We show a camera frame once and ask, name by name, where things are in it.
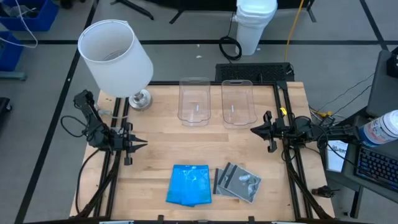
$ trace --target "clear plastic container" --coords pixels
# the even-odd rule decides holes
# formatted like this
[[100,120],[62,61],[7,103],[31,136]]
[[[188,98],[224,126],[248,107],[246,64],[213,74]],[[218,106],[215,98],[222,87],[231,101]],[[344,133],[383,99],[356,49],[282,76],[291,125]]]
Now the clear plastic container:
[[208,78],[182,78],[178,118],[185,126],[205,126],[211,117]]
[[253,83],[225,80],[221,84],[225,128],[249,128],[257,121],[253,102]]

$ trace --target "white lamp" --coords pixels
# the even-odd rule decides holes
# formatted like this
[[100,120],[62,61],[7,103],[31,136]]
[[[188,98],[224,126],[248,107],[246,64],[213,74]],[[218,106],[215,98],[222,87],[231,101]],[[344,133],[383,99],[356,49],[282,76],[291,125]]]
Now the white lamp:
[[78,50],[101,90],[129,97],[136,110],[151,105],[152,97],[144,88],[154,67],[126,21],[110,19],[87,27],[79,37]]

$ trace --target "wooden table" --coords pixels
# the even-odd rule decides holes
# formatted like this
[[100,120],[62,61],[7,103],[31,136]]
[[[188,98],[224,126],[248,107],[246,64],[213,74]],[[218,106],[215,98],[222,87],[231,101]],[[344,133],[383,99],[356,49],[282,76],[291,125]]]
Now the wooden table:
[[[310,117],[303,83],[288,83],[288,87],[295,115]],[[130,109],[128,121],[133,123],[137,137],[148,140],[149,144],[132,154],[132,166],[124,166],[121,161],[112,219],[156,220],[158,215],[164,215],[165,220],[245,221],[248,216],[254,216],[256,221],[294,220],[286,166],[280,156],[281,141],[277,140],[275,153],[268,153],[268,142],[250,130],[226,129],[223,126],[220,86],[211,86],[211,118],[203,127],[182,126],[177,118],[177,85],[148,86],[147,89],[154,99],[152,106],[141,112]],[[270,110],[274,116],[277,114],[274,92],[271,86],[254,86],[253,96],[258,117],[253,126],[259,126],[265,111]],[[112,110],[114,101],[114,97],[101,92],[98,104],[100,108]],[[104,121],[110,124],[109,118],[104,118]],[[316,144],[308,144],[308,147],[316,149]],[[85,158],[94,150],[88,146]],[[307,149],[301,152],[308,189],[326,185],[320,156]],[[98,153],[83,171],[80,209],[98,187],[103,158],[103,153]],[[211,204],[194,208],[165,201],[174,164],[208,164],[213,185],[215,169],[223,169],[228,162],[239,164],[262,178],[254,203],[217,195],[213,195]],[[304,217],[303,198],[298,188],[297,193],[301,216]],[[107,197],[106,192],[101,214],[104,214]],[[315,199],[334,217],[330,199]],[[75,207],[72,206],[71,215],[74,214]]]

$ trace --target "computer keyboard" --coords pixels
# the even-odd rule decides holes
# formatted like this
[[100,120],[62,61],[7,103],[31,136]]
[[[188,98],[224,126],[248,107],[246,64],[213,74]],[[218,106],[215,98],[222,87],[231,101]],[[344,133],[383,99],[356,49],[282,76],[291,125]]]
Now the computer keyboard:
[[355,175],[398,192],[398,158],[361,148]]

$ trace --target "white bucket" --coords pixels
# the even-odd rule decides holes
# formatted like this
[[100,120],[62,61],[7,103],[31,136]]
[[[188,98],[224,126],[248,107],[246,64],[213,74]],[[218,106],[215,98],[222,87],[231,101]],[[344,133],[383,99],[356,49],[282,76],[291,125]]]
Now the white bucket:
[[126,21],[104,20],[87,27],[78,50],[101,90],[129,97],[145,88],[154,68]]
[[236,40],[241,44],[242,55],[254,54],[262,32],[274,17],[277,8],[276,0],[238,1],[235,17],[238,22]]

